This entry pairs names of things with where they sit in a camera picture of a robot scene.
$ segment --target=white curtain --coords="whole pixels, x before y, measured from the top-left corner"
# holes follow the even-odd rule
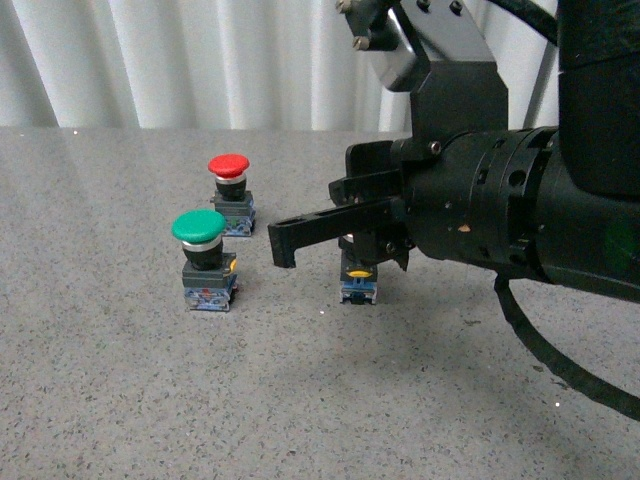
[[[0,125],[408,130],[408,96],[380,86],[334,3],[0,0]],[[555,48],[484,0],[466,6],[510,126],[557,124]]]

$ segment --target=robotic arm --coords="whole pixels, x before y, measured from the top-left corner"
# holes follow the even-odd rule
[[[594,377],[531,326],[509,290],[527,278],[640,302],[640,1],[495,0],[560,50],[560,125],[507,129],[507,89],[462,2],[340,0],[354,47],[410,92],[412,136],[354,145],[336,208],[269,225],[274,263],[353,233],[363,265],[417,247],[497,272],[507,320],[589,398],[640,420],[640,399]]]

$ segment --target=red push button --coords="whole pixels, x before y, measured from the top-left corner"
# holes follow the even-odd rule
[[[220,178],[235,178],[249,168],[249,159],[238,153],[227,153],[209,161],[209,171]]]

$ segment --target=screw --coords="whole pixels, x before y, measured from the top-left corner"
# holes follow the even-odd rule
[[[349,13],[351,11],[351,0],[338,0],[336,2],[338,13]]]
[[[416,5],[424,13],[429,13],[429,7],[431,6],[431,0],[416,0]]]
[[[437,140],[429,142],[429,151],[431,155],[440,155],[440,152],[442,152],[442,144]]]
[[[353,48],[356,50],[369,50],[371,42],[367,37],[354,37]]]
[[[451,2],[451,5],[449,5],[449,8],[458,16],[460,16],[460,14],[462,13],[462,4],[458,0],[453,0],[453,2]]]

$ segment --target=black cylindrical joint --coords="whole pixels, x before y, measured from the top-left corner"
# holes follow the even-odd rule
[[[222,238],[217,245],[208,249],[203,249],[198,244],[187,245],[183,242],[182,251],[196,270],[216,270],[222,267]]]
[[[640,302],[640,201],[579,189],[555,129],[473,133],[411,163],[405,223],[427,256]]]
[[[409,236],[427,256],[546,281],[533,212],[554,129],[458,137],[406,171]]]
[[[577,188],[556,150],[535,223],[540,264],[553,283],[640,302],[640,201]]]
[[[640,197],[640,0],[560,0],[560,148],[590,193]]]

